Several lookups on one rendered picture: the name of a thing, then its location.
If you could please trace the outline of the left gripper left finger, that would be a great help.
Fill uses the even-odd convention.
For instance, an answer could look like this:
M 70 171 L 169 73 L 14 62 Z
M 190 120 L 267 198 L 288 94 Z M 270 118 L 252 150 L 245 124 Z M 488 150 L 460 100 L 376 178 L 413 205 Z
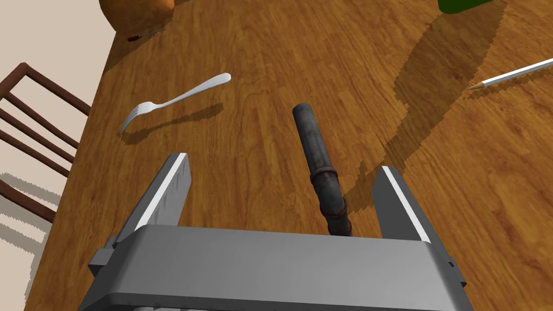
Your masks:
M 172 153 L 120 230 L 116 244 L 148 224 L 178 224 L 191 185 L 187 153 Z

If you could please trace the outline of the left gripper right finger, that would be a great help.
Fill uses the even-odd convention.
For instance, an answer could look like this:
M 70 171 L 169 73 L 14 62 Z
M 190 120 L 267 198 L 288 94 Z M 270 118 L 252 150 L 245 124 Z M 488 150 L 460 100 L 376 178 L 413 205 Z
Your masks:
M 430 242 L 390 166 L 380 166 L 372 198 L 384 239 Z

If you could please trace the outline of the dark grey pipe tool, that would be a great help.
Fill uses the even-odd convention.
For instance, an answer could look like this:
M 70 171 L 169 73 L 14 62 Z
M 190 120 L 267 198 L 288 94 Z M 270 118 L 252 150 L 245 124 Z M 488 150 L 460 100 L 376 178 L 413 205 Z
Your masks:
M 310 181 L 327 221 L 330 235 L 352 236 L 348 208 L 342 195 L 338 173 L 333 168 L 312 107 L 301 103 L 293 108 L 293 117 L 307 165 Z

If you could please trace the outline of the silver fork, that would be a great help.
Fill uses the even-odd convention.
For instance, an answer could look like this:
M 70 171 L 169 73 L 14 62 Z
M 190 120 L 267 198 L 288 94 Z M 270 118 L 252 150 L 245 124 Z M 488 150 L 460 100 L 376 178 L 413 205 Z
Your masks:
M 216 75 L 214 77 L 211 77 L 209 80 L 201 83 L 200 85 L 194 87 L 193 89 L 187 91 L 186 93 L 171 99 L 163 104 L 155 104 L 153 102 L 143 102 L 139 105 L 137 105 L 130 114 L 125 118 L 124 123 L 122 125 L 122 129 L 120 131 L 121 134 L 125 131 L 125 129 L 129 126 L 131 121 L 133 121 L 138 116 L 148 114 L 154 110 L 170 106 L 172 104 L 175 104 L 185 98 L 188 98 L 194 94 L 206 91 L 208 89 L 211 89 L 213 87 L 228 83 L 232 79 L 231 75 L 229 73 L 222 73 L 220 75 Z

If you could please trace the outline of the dark brown wooden chair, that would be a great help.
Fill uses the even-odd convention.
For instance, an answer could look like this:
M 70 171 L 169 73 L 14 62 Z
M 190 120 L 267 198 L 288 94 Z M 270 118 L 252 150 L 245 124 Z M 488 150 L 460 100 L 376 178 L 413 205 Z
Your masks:
M 91 106 L 87 105 L 81 99 L 77 98 L 69 91 L 57 85 L 56 83 L 54 83 L 53 81 L 45 77 L 43 74 L 39 73 L 37 70 L 33 69 L 30 65 L 28 65 L 25 62 L 18 64 L 16 68 L 14 68 L 0 82 L 0 100 L 5 99 L 14 107 L 18 108 L 20 111 L 25 113 L 32 120 L 36 121 L 43 128 L 48 130 L 51 134 L 61 139 L 62 141 L 66 142 L 74 149 L 77 149 L 78 143 L 74 139 L 69 137 L 67 134 L 63 133 L 61 130 L 57 129 L 55 126 L 49 123 L 49 121 L 47 121 L 44 117 L 42 117 L 38 112 L 34 111 L 31 107 L 29 107 L 27 104 L 21 101 L 21 99 L 19 99 L 17 96 L 15 96 L 12 93 L 12 89 L 23 79 L 23 77 L 30 78 L 35 83 L 39 84 L 43 88 L 50 91 L 52 94 L 56 95 L 63 101 L 70 104 L 72 107 L 76 108 L 78 111 L 82 112 L 85 116 L 89 115 Z M 69 163 L 71 164 L 73 163 L 75 159 L 74 156 L 62 150 L 60 147 L 57 147 L 56 145 L 54 145 L 54 143 L 52 143 L 51 141 L 49 141 L 48 139 L 46 139 L 36 131 L 32 130 L 30 127 L 22 123 L 13 115 L 4 111 L 2 108 L 0 108 L 0 119 L 5 121 L 7 124 L 13 126 L 17 130 L 21 131 L 31 139 L 40 143 L 42 146 L 46 147 L 48 150 L 60 156 L 61 158 L 65 159 Z M 34 159 L 48 166 L 48 168 L 61 174 L 62 176 L 64 177 L 69 176 L 69 173 L 70 173 L 69 170 L 63 168 L 60 164 L 57 164 L 56 162 L 49 159 L 45 155 L 34 150 L 30 146 L 26 145 L 25 143 L 21 142 L 20 140 L 16 139 L 15 137 L 11 136 L 10 134 L 2 130 L 0 130 L 0 140 L 24 152 L 25 154 L 33 157 Z M 9 201 L 12 201 L 14 204 L 27 210 L 28 212 L 42 218 L 43 220 L 46 220 L 49 223 L 53 223 L 55 219 L 56 213 L 52 209 L 44 206 L 40 202 L 37 202 L 36 200 L 29 197 L 28 195 L 17 191 L 13 186 L 9 185 L 3 180 L 0 180 L 0 195 Z

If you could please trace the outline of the brown wooden table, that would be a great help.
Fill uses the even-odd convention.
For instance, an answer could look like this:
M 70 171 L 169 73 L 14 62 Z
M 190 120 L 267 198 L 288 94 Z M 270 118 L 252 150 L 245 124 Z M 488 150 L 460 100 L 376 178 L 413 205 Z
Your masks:
M 192 0 L 158 36 L 113 42 L 25 311 L 76 311 L 87 263 L 167 156 L 182 226 L 327 234 L 292 109 L 312 106 L 356 236 L 377 238 L 375 166 L 404 175 L 476 311 L 553 311 L 553 0 Z M 210 78 L 225 84 L 135 118 Z

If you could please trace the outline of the white pencil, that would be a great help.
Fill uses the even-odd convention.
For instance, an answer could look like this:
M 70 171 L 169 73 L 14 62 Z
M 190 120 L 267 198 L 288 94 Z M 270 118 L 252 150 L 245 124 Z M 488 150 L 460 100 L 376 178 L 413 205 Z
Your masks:
M 537 70 L 540 70 L 540 69 L 543 69 L 543 68 L 546 68 L 546 67 L 550 67 L 552 65 L 553 65 L 553 58 L 550 58 L 548 60 L 544 60 L 544 61 L 539 62 L 539 63 L 535 63 L 535 64 L 532 64 L 532 65 L 529 65 L 529 66 L 511 71 L 511 72 L 504 73 L 504 74 L 496 76 L 496 77 L 491 77 L 487 80 L 483 80 L 483 81 L 477 83 L 476 85 L 473 85 L 473 86 L 469 87 L 468 89 L 469 90 L 474 90 L 474 89 L 485 88 L 487 86 L 498 84 L 498 83 L 503 82 L 505 80 L 510 80 L 512 78 L 516 78 L 518 76 L 525 75 L 527 73 L 531 73 L 531 72 L 534 72 L 534 71 L 537 71 Z

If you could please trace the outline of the orange-brown round object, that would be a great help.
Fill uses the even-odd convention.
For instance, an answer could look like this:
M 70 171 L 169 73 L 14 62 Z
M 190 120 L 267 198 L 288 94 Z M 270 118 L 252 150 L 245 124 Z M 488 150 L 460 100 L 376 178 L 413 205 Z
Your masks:
M 122 35 L 157 30 L 172 18 L 175 0 L 99 0 L 100 9 Z

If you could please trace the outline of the green object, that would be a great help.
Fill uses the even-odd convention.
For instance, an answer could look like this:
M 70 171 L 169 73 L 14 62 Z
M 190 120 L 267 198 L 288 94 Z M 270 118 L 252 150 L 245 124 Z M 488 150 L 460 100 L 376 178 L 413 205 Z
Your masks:
M 445 14 L 457 14 L 493 0 L 437 0 L 439 10 Z

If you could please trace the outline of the small red-handled utensil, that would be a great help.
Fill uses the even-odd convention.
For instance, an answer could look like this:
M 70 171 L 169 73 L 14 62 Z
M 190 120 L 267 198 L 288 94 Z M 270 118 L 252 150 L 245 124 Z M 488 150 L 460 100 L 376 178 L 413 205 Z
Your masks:
M 162 32 L 164 31 L 165 29 L 162 28 L 162 29 L 159 29 L 159 30 L 156 30 L 156 31 L 152 31 L 152 32 L 149 32 L 149 33 L 145 33 L 143 35 L 136 35 L 136 36 L 132 36 L 132 37 L 129 37 L 128 39 L 126 39 L 126 41 L 128 42 L 134 42 L 134 41 L 137 41 L 143 37 L 146 37 L 146 36 L 150 36 L 150 35 L 154 35 L 156 33 L 159 33 L 159 32 Z

